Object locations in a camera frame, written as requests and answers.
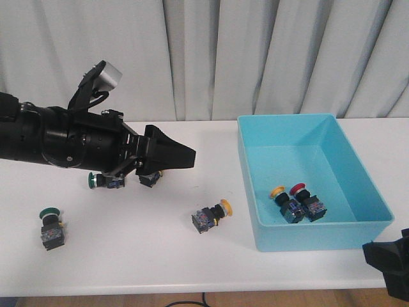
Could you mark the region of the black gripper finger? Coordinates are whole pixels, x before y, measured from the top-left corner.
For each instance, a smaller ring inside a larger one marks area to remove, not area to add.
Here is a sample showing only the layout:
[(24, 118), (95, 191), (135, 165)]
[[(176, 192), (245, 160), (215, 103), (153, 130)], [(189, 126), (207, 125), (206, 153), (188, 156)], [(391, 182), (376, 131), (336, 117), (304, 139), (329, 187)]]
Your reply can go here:
[(408, 299), (408, 229), (393, 242), (368, 242), (362, 246), (366, 262), (382, 272), (387, 292)]

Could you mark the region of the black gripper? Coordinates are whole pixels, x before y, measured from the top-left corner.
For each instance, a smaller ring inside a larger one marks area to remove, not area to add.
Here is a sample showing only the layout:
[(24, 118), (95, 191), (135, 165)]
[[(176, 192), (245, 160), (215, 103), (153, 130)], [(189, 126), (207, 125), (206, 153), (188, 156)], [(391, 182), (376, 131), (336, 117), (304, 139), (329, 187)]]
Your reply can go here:
[(194, 167), (196, 151), (169, 138), (155, 125), (147, 125), (142, 136), (114, 110), (105, 115), (81, 111), (72, 116), (69, 140), (79, 142), (74, 168), (125, 176), (133, 170), (137, 175), (150, 175)]

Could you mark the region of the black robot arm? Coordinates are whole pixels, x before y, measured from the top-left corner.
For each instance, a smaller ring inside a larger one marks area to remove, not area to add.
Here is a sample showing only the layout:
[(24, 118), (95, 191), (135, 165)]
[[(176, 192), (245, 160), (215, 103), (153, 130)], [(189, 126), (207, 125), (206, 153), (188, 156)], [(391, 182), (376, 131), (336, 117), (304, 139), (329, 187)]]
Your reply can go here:
[(136, 133), (112, 109), (95, 114), (37, 107), (2, 93), (1, 158), (124, 177), (131, 171), (150, 175), (192, 168), (196, 152), (154, 125), (147, 125), (143, 135)]

